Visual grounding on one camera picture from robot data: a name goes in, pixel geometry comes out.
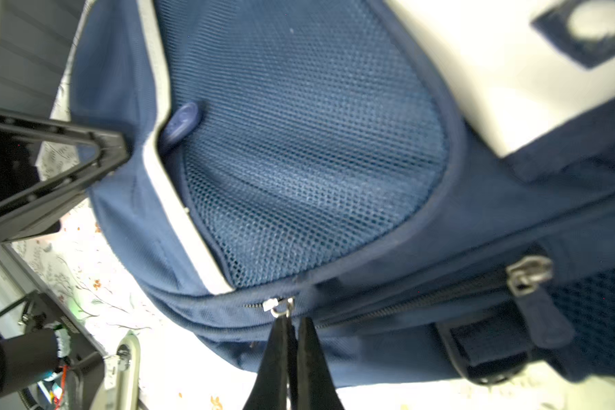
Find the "blue zipper pull tab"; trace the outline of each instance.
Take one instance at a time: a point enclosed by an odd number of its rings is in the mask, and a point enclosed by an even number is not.
[[[159,136],[157,148],[159,156],[164,157],[175,148],[203,119],[203,110],[195,102],[184,104],[168,120]]]
[[[531,340],[543,349],[559,349],[574,339],[574,326],[540,287],[554,277],[553,264],[548,257],[529,255],[506,268],[508,288],[515,296]]]

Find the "orange flower print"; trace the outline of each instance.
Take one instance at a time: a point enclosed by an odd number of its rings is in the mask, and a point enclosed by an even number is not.
[[[210,401],[212,402],[212,410],[223,410],[223,405],[219,401],[219,396],[216,398],[210,396]]]

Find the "red wire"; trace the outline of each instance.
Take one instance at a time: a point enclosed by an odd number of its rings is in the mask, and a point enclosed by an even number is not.
[[[66,369],[68,369],[68,365],[64,365],[64,372],[61,374],[61,394],[59,395],[59,401],[57,402],[57,406],[55,406],[55,410],[59,410],[62,406],[62,400],[64,399],[64,388],[66,387]]]

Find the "grey wall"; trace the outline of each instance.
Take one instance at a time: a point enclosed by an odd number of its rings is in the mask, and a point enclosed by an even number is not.
[[[84,0],[0,0],[0,108],[48,118]]]

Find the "floral tablecloth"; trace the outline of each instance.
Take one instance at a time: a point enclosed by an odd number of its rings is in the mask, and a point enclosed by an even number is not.
[[[93,2],[85,5],[80,28]],[[51,114],[62,121],[70,119],[67,87],[73,53],[74,48]],[[45,179],[77,161],[73,148],[45,143],[37,167]],[[255,375],[226,363],[152,305],[111,251],[90,202],[83,201],[61,223],[58,234],[13,246],[108,353],[115,353],[127,331],[137,334],[141,402],[151,410],[242,408]],[[574,386],[544,364],[493,388],[458,380],[360,386],[338,393],[348,409],[615,409],[615,380],[592,378]]]

